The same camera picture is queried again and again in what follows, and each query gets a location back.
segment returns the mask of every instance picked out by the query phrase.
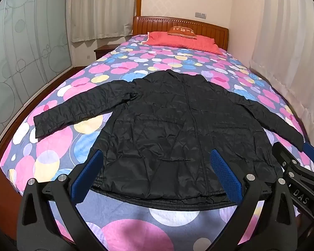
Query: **black puffer jacket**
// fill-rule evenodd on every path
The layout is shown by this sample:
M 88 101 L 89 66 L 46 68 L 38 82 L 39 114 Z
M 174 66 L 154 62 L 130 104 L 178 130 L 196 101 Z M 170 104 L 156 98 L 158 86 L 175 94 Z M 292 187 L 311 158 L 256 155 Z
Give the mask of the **black puffer jacket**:
M 34 118 L 36 137 L 113 111 L 92 146 L 104 168 L 92 190 L 132 204 L 168 210 L 232 205 L 210 166 L 217 149 L 265 182 L 282 169 L 262 127 L 302 149 L 303 137 L 262 104 L 171 70 L 133 82 L 112 81 Z

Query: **bed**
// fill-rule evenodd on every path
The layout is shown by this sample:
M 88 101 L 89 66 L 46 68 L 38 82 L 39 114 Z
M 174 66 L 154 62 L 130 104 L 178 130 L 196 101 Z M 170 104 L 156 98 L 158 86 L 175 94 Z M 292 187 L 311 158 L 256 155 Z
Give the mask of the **bed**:
M 167 31 L 175 25 L 186 26 L 198 35 L 215 38 L 223 55 L 143 43 L 151 31 Z M 33 118 L 70 97 L 116 79 L 132 81 L 147 74 L 171 68 L 189 75 L 201 74 L 208 81 L 266 106 L 302 133 L 287 103 L 271 86 L 244 67 L 225 50 L 228 29 L 185 19 L 135 17 L 133 37 L 114 51 L 74 74 L 46 96 L 24 119 L 15 132 L 0 167 L 14 188 L 23 194 L 31 177 L 39 182 L 69 174 L 87 154 L 111 113 L 66 127 L 38 141 Z M 301 163 L 314 171 L 314 164 L 289 142 L 266 131 L 270 142 L 280 141 Z M 255 228 L 263 203 L 259 202 L 241 241 Z M 61 233 L 70 238 L 55 204 L 51 204 Z M 217 237 L 235 207 L 210 211 L 166 211 L 127 204 L 89 191 L 77 208 L 97 238 L 109 250 L 203 251 Z

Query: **beige curtain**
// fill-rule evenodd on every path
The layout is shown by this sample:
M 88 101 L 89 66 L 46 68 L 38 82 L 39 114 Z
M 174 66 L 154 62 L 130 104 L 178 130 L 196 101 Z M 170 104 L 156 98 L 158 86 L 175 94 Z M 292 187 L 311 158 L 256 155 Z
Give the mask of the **beige curtain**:
M 250 66 L 293 106 L 314 145 L 314 2 L 264 0 Z
M 135 0 L 72 0 L 71 41 L 132 34 Z

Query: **jacket's left sleeve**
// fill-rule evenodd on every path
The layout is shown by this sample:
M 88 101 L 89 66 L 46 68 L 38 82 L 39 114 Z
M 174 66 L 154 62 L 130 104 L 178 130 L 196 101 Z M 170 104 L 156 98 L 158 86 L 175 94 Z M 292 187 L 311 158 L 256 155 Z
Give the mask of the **jacket's left sleeve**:
M 280 137 L 293 144 L 302 152 L 304 139 L 303 136 L 293 127 L 280 118 L 277 114 L 269 111 L 259 102 L 248 100 L 244 96 L 227 91 L 219 86 L 220 93 L 226 95 L 235 104 L 243 106 L 265 129 L 278 134 Z
M 115 80 L 82 92 L 34 117 L 35 137 L 45 137 L 68 125 L 111 112 L 136 96 L 136 83 Z

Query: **headboard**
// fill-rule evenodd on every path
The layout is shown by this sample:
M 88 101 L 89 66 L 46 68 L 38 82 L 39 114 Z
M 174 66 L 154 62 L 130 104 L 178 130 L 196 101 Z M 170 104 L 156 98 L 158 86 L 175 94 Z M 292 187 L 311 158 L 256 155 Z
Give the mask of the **headboard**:
M 220 48 L 224 50 L 227 50 L 228 48 L 229 31 L 227 28 L 187 19 L 135 16 L 133 22 L 133 36 L 146 35 L 148 32 L 153 31 L 167 32 L 172 26 L 191 28 L 197 35 L 214 38 L 215 43 Z

